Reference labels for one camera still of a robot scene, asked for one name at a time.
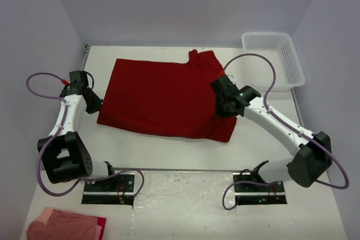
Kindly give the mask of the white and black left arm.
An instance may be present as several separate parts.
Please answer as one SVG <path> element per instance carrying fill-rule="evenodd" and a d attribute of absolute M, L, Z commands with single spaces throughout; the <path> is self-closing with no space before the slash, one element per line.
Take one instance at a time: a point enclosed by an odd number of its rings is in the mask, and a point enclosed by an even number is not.
<path fill-rule="evenodd" d="M 97 179 L 104 191 L 116 187 L 117 177 L 107 161 L 93 161 L 77 128 L 83 113 L 99 112 L 103 100 L 89 85 L 86 71 L 72 71 L 59 98 L 61 108 L 57 122 L 47 138 L 40 139 L 37 148 L 46 146 L 41 164 L 51 183 L 65 183 L 75 179 Z"/>

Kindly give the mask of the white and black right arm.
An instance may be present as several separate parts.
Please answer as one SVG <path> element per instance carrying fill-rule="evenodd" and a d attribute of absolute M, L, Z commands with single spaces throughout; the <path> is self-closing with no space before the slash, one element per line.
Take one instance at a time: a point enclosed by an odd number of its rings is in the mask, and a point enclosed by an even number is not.
<path fill-rule="evenodd" d="M 228 76 L 223 75 L 210 84 L 216 95 L 215 114 L 219 117 L 245 117 L 261 126 L 276 138 L 290 153 L 289 159 L 263 161 L 245 178 L 257 191 L 263 191 L 273 182 L 293 180 L 310 187 L 331 165 L 327 155 L 331 151 L 330 137 L 297 125 L 283 116 L 252 87 L 239 89 Z"/>

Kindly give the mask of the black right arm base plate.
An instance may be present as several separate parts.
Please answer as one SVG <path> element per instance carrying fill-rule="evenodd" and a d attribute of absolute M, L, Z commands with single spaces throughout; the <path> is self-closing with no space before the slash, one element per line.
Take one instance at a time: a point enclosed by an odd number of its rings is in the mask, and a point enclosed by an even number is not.
<path fill-rule="evenodd" d="M 285 205 L 287 204 L 283 182 L 272 187 L 259 187 L 253 184 L 236 184 L 234 186 L 237 205 Z"/>

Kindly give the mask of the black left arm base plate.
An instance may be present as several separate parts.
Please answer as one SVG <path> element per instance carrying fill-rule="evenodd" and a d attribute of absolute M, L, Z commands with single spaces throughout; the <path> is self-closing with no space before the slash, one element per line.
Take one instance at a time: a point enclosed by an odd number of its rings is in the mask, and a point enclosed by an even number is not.
<path fill-rule="evenodd" d="M 125 173 L 103 182 L 85 183 L 82 205 L 134 204 L 134 173 Z"/>

